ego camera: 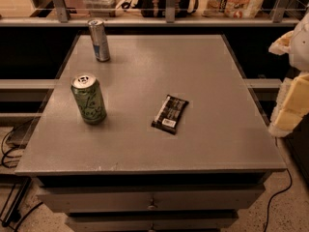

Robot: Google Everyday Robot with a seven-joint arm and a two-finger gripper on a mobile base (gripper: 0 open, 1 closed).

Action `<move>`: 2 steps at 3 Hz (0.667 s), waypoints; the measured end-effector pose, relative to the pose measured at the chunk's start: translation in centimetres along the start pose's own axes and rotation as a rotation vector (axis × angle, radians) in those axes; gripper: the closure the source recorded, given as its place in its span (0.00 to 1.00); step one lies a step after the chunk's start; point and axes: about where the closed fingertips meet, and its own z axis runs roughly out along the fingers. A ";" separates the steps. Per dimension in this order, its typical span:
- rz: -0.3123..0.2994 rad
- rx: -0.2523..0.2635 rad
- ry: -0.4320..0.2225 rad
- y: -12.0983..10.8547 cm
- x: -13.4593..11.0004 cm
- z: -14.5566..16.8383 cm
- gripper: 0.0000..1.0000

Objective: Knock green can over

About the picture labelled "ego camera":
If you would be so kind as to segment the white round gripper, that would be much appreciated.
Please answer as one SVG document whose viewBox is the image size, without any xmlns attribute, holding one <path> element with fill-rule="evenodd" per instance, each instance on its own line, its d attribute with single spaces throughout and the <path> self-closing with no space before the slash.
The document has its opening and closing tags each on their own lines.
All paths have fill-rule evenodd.
<svg viewBox="0 0 309 232">
<path fill-rule="evenodd" d="M 268 51 L 276 55 L 289 54 L 290 65 L 301 72 L 309 72 L 309 14 L 271 44 Z M 309 73 L 294 79 L 285 78 L 280 85 L 268 131 L 272 136 L 285 137 L 309 113 Z"/>
</svg>

